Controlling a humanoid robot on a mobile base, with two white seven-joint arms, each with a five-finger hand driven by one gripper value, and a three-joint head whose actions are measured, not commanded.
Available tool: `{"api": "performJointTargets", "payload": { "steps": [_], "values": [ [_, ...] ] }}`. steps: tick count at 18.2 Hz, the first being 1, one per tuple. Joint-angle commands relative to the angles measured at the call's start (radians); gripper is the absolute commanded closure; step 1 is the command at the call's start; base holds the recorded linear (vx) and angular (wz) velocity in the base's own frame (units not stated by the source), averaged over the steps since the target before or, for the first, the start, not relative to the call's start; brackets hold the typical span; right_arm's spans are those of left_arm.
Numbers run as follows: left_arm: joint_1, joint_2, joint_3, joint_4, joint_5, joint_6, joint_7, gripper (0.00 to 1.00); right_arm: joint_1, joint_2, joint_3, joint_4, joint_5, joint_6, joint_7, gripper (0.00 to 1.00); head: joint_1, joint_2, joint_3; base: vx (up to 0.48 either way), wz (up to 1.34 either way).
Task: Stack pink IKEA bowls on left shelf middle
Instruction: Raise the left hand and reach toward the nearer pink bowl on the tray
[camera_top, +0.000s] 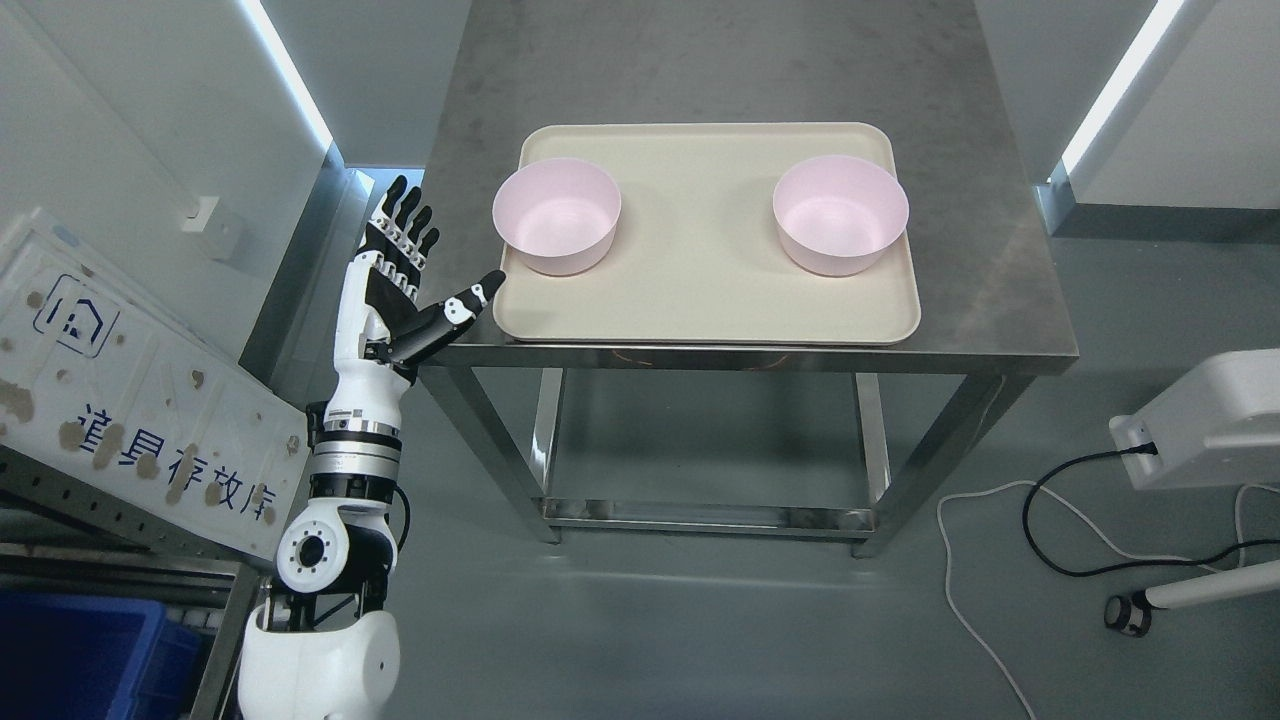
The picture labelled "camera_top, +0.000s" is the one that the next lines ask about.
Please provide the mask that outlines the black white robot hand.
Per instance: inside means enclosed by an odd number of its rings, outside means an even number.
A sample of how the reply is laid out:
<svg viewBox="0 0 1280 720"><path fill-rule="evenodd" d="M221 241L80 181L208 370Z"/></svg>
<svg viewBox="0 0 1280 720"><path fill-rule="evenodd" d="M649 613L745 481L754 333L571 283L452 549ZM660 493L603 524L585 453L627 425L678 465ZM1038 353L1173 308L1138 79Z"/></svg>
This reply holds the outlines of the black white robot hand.
<svg viewBox="0 0 1280 720"><path fill-rule="evenodd" d="M460 340L495 301L506 282L502 270L419 306L426 260L439 238L421 188L396 177L346 268L333 351L340 380L413 383L419 366Z"/></svg>

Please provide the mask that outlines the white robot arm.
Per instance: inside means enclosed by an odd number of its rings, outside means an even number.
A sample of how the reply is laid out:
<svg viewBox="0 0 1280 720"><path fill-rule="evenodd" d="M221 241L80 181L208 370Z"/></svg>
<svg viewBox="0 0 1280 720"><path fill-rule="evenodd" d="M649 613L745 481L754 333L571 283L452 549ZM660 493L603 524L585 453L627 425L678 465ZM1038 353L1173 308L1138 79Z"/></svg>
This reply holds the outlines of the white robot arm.
<svg viewBox="0 0 1280 720"><path fill-rule="evenodd" d="M247 719L378 719L396 688L385 602L399 546L387 518L408 386L343 363L332 398L308 407L308 497L244 626L236 698Z"/></svg>

